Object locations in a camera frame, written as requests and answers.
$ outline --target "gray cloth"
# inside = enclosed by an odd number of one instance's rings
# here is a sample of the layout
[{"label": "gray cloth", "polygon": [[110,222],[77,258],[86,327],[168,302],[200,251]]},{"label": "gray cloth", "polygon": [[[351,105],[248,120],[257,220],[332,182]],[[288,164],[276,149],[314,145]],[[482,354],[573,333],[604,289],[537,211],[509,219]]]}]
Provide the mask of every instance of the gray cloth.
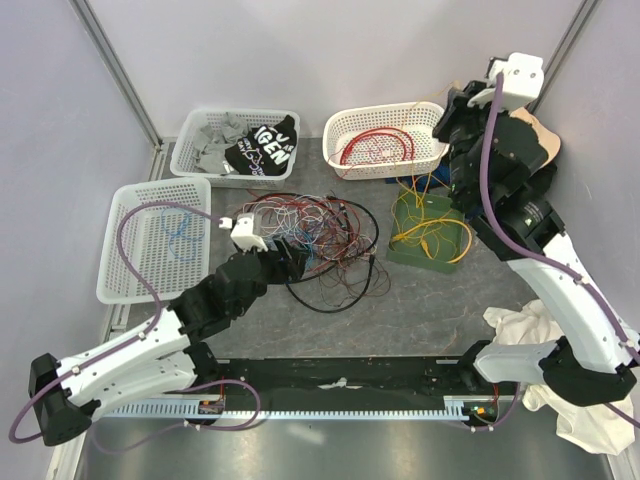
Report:
[{"label": "gray cloth", "polygon": [[222,135],[227,143],[236,143],[249,135],[249,124],[235,113],[225,113],[221,123],[220,130],[222,130]]},{"label": "gray cloth", "polygon": [[236,172],[226,161],[224,152],[249,134],[249,124],[235,113],[225,113],[220,130],[205,125],[193,137],[196,166],[207,173],[227,175]]},{"label": "gray cloth", "polygon": [[224,158],[224,151],[203,154],[196,165],[207,173],[218,175],[237,173]]}]

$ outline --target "robotic arm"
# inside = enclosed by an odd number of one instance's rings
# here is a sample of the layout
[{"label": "robotic arm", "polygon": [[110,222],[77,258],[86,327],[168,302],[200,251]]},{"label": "robotic arm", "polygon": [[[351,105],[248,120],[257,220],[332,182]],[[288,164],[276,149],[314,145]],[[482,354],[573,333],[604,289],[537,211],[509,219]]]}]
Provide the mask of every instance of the robotic arm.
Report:
[{"label": "robotic arm", "polygon": [[[478,237],[518,273],[543,300],[565,336],[540,345],[505,346],[478,342],[463,355],[462,382],[526,382],[547,384],[559,396],[579,406],[621,400],[635,385],[640,336],[619,317],[617,324],[584,288],[599,292],[580,263],[564,224],[544,194],[555,167],[548,162],[532,126],[509,116],[537,98],[543,82],[542,59],[514,53],[493,59],[486,81],[472,81],[449,92],[445,113],[433,135],[449,143],[453,207],[462,211]],[[483,136],[488,104],[504,78],[505,110],[496,119],[490,149],[490,203],[508,239],[542,257],[560,262],[579,281],[505,245],[491,225],[481,195]],[[158,323],[151,321],[87,352],[57,361],[45,354],[31,365],[29,393],[45,445],[58,445],[79,435],[104,414],[134,400],[185,389],[199,379],[219,378],[219,365],[203,343],[244,315],[267,285],[299,280],[307,254],[276,241],[269,250],[257,235],[258,219],[243,214],[231,230],[238,253],[193,288],[171,301]],[[90,367],[79,365],[103,358]],[[48,385],[65,377],[56,387]]]},{"label": "robotic arm", "polygon": [[[548,162],[532,126],[509,115],[537,98],[543,81],[541,67],[542,59],[520,53],[507,60],[492,59],[485,82],[472,81],[462,91],[449,92],[446,111],[433,132],[438,140],[450,144],[453,207],[470,219],[478,237],[498,258],[531,286],[565,334],[557,342],[541,345],[480,344],[473,365],[489,382],[547,384],[578,406],[621,400],[635,385],[629,368],[636,366],[639,335],[615,315],[617,329],[627,337],[621,342],[603,308],[581,285],[589,284],[600,292],[578,259],[564,223],[544,198],[555,166]],[[487,218],[480,193],[489,115],[489,109],[483,107],[494,99],[498,74],[503,76],[505,110],[497,116],[489,156],[493,211],[512,241],[566,265],[579,275],[579,281],[507,247]]]},{"label": "robotic arm", "polygon": [[[267,249],[255,233],[256,225],[252,213],[239,215],[235,225],[223,219],[221,228],[231,229],[239,252],[172,300],[151,332],[144,333],[151,324],[147,321],[87,352],[60,361],[47,353],[32,362],[31,397],[65,372],[73,372],[34,406],[45,445],[67,442],[122,405],[218,378],[218,362],[203,340],[229,328],[266,293],[267,285],[299,280],[308,258],[284,240],[274,241],[275,250]],[[79,367],[132,339],[134,343],[108,360]]]}]

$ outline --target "white plastic basket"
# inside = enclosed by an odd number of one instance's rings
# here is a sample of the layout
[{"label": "white plastic basket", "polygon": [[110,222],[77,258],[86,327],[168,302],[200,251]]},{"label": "white plastic basket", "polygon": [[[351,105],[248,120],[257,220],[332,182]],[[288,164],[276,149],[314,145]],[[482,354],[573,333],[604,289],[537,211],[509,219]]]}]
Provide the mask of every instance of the white plastic basket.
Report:
[{"label": "white plastic basket", "polygon": [[[175,178],[120,188],[113,196],[102,245],[96,294],[106,304],[151,302],[153,298],[118,254],[116,233],[124,216],[143,203],[159,200],[211,213],[211,185],[203,178]],[[209,273],[211,226],[184,210],[152,207],[125,225],[124,251],[161,300],[177,297]]]},{"label": "white plastic basket", "polygon": [[171,173],[178,177],[201,177],[211,182],[213,187],[226,188],[251,188],[258,190],[281,190],[284,181],[291,175],[293,165],[296,162],[297,146],[291,153],[287,163],[287,170],[279,176],[254,176],[254,175],[216,175],[198,170],[195,163],[195,150],[193,138],[198,130],[206,125],[211,125],[215,130],[220,129],[220,121],[226,112],[235,113],[249,123],[250,128],[262,125],[273,126],[291,115],[295,120],[295,130],[300,142],[300,117],[297,113],[286,110],[237,110],[237,109],[212,109],[199,108],[189,113],[187,120],[180,129],[178,141],[171,155],[169,168]]},{"label": "white plastic basket", "polygon": [[[448,145],[433,138],[444,109],[430,102],[398,103],[376,107],[343,110],[333,115],[324,127],[322,152],[325,161],[345,180],[403,177],[435,170]],[[401,147],[389,138],[376,139],[376,152],[354,148],[347,165],[340,165],[342,149],[359,133],[372,128],[395,127],[404,129],[415,145],[413,161],[398,161]]]}]

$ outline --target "white cloth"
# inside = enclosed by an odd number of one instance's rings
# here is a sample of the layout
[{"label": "white cloth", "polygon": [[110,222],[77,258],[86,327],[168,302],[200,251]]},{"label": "white cloth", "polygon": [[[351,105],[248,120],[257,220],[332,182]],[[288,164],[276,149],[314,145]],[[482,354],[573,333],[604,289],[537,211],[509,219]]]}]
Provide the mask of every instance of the white cloth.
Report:
[{"label": "white cloth", "polygon": [[[543,343],[562,336],[562,330],[540,300],[529,302],[520,313],[487,308],[484,319],[496,329],[493,341],[502,345]],[[549,405],[558,412],[556,434],[589,453],[618,455],[635,440],[634,427],[604,405],[576,407],[546,385],[530,385],[522,403],[531,411]],[[633,417],[629,397],[614,405]]]}]

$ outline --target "yellow wire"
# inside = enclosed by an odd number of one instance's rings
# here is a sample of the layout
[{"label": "yellow wire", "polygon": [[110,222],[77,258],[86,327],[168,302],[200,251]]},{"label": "yellow wire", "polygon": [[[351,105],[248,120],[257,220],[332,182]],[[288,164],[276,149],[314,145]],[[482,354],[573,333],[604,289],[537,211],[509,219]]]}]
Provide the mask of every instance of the yellow wire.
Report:
[{"label": "yellow wire", "polygon": [[437,224],[437,223],[455,223],[457,225],[460,225],[461,227],[463,227],[466,230],[467,236],[468,236],[468,239],[469,239],[467,241],[467,246],[460,253],[460,255],[458,255],[455,258],[452,258],[447,263],[459,262],[469,252],[469,250],[471,249],[471,244],[473,242],[473,234],[471,233],[471,229],[469,228],[469,226],[466,223],[461,222],[460,220],[456,220],[455,218],[437,218],[437,219],[434,219],[434,220],[427,220],[426,222],[422,222],[422,223],[420,223],[418,225],[415,225],[415,226],[411,227],[409,230],[407,230],[405,232],[398,233],[398,234],[394,235],[393,238],[391,239],[391,243],[402,241],[406,237],[408,237],[411,233],[413,233],[414,231],[416,231],[416,230],[418,230],[420,228],[425,228],[425,227],[428,227],[430,225]]},{"label": "yellow wire", "polygon": [[[411,108],[409,108],[409,110],[407,110],[404,119],[402,121],[402,126],[400,127],[401,130],[403,131],[407,131],[405,129],[405,126],[407,124],[407,121],[409,119],[409,116],[411,114],[411,112],[421,103],[434,98],[434,97],[438,97],[440,95],[442,95],[445,91],[447,91],[451,86],[454,86],[456,88],[460,88],[459,86],[459,82],[458,81],[454,81],[449,83],[445,88],[443,88],[442,90],[440,90],[439,92],[435,93],[435,94],[431,94],[428,95],[420,100],[418,100],[416,103],[414,103]],[[440,155],[438,156],[438,160],[440,160],[440,158],[442,157],[442,155],[444,154],[445,149],[442,149],[442,151],[440,152]],[[396,228],[397,231],[399,232],[397,235],[395,235],[392,239],[391,242],[395,243],[395,242],[402,242],[405,245],[411,246],[411,247],[415,247],[415,246],[421,246],[422,249],[424,250],[425,254],[427,255],[427,257],[429,257],[430,259],[434,259],[435,257],[438,256],[438,253],[440,251],[440,239],[445,240],[446,242],[452,244],[454,246],[454,248],[457,248],[455,243],[452,242],[451,240],[447,239],[445,236],[443,236],[439,230],[444,226],[445,223],[455,223],[455,224],[459,224],[461,225],[467,232],[468,234],[468,242],[467,245],[465,247],[465,249],[460,253],[460,255],[458,255],[457,257],[451,259],[448,261],[448,263],[456,263],[458,261],[460,261],[470,250],[471,248],[471,243],[472,243],[472,233],[471,233],[471,229],[463,222],[456,220],[456,219],[452,219],[452,218],[446,218],[447,215],[451,212],[451,209],[449,209],[449,211],[447,211],[444,215],[442,215],[440,218],[436,218],[436,219],[427,219],[426,215],[425,215],[425,204],[424,204],[424,199],[425,196],[427,194],[429,185],[431,184],[431,179],[435,178],[436,181],[438,183],[440,183],[441,185],[443,185],[446,188],[449,188],[448,185],[446,185],[445,183],[443,183],[440,179],[436,178],[436,177],[432,177],[431,173],[428,173],[427,175],[427,182],[425,184],[425,188],[422,191],[422,194],[418,193],[418,190],[416,188],[416,184],[418,183],[418,181],[420,181],[420,179],[422,179],[423,177],[425,177],[425,175],[420,175],[418,177],[416,177],[414,175],[414,162],[411,162],[411,177],[412,177],[412,182],[411,182],[411,187],[405,185],[403,182],[398,181],[398,183],[400,184],[400,186],[402,187],[402,189],[404,190],[404,192],[402,192],[401,194],[398,195],[398,197],[394,200],[394,202],[391,204],[391,214],[393,216],[394,222],[396,224]],[[415,204],[415,208],[416,209],[420,209],[420,216],[416,216],[416,215],[412,215],[410,213],[411,209],[409,207],[409,203],[407,201],[407,196],[411,195],[413,196],[413,200],[414,200],[414,204]],[[404,204],[407,207],[407,217],[404,219],[403,224],[400,225],[400,221],[398,220],[395,212],[397,211],[397,207],[398,207],[398,203],[399,202],[404,202]],[[409,230],[404,230],[404,226],[406,224],[406,222],[409,221],[411,222],[414,226],[409,228]],[[433,238],[436,241],[436,251],[435,254],[432,254],[431,251],[429,250],[429,245],[427,243],[426,237],[432,235]]]}]

